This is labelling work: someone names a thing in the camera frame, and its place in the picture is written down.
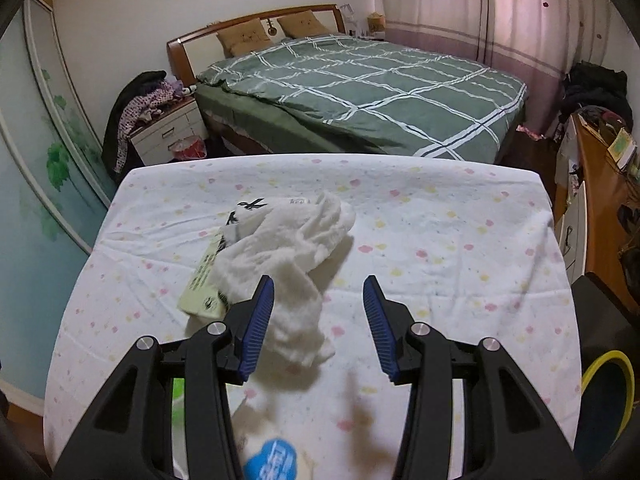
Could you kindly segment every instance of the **metal screw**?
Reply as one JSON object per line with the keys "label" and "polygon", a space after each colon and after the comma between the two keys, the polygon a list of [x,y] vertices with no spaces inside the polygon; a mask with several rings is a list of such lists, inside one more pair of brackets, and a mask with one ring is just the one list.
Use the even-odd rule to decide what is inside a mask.
{"label": "metal screw", "polygon": [[482,346],[484,346],[489,352],[495,352],[500,349],[500,342],[493,337],[487,337],[482,339]]}
{"label": "metal screw", "polygon": [[136,341],[136,346],[139,350],[149,350],[154,345],[154,339],[145,335]]}
{"label": "metal screw", "polygon": [[215,323],[211,323],[207,326],[207,332],[211,335],[220,335],[223,334],[226,330],[226,325],[221,321],[216,321]]}
{"label": "metal screw", "polygon": [[427,335],[431,332],[431,327],[423,322],[414,323],[411,325],[411,332],[415,335]]}

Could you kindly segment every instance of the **white sock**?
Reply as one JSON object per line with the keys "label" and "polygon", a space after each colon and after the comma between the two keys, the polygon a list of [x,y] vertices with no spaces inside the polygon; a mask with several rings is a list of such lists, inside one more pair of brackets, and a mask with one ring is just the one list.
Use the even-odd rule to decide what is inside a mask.
{"label": "white sock", "polygon": [[231,240],[211,269],[212,283],[230,303],[248,300],[264,274],[275,287],[264,348],[290,362],[310,366],[334,354],[319,330],[322,295],[307,273],[329,257],[355,222],[353,208],[332,193],[315,203],[268,200],[223,228]]}

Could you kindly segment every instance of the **green duvet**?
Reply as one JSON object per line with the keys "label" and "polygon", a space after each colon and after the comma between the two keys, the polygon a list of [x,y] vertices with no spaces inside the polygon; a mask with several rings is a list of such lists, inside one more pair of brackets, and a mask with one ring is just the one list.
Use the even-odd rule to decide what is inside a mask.
{"label": "green duvet", "polygon": [[519,79],[477,62],[349,36],[285,40],[198,79],[242,96],[244,108],[277,107],[345,151],[487,163],[527,94]]}

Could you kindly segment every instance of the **nightstand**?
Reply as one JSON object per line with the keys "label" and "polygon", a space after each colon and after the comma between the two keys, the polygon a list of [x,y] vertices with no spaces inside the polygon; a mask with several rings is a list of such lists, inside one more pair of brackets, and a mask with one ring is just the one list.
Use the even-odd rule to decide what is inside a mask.
{"label": "nightstand", "polygon": [[130,139],[145,166],[153,166],[172,160],[174,156],[169,146],[192,135],[203,139],[209,137],[195,99],[187,97],[133,131]]}

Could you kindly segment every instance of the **white tablecloth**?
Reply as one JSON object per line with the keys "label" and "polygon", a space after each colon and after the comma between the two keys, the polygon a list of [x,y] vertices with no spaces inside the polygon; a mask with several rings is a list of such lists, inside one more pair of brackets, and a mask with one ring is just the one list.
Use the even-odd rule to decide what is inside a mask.
{"label": "white tablecloth", "polygon": [[[44,420],[50,460],[139,336],[167,342],[199,327],[177,300],[237,202],[323,189],[357,214],[351,236],[314,272],[336,354],[314,370],[262,359],[243,388],[229,389],[232,409],[246,397],[267,410],[315,461],[316,478],[388,480],[409,390],[389,383],[370,336],[361,294],[375,274],[389,299],[445,336],[498,338],[573,443],[577,325],[536,174],[387,155],[265,155],[144,168],[120,186],[56,342]],[[461,446],[454,438],[453,462]]]}

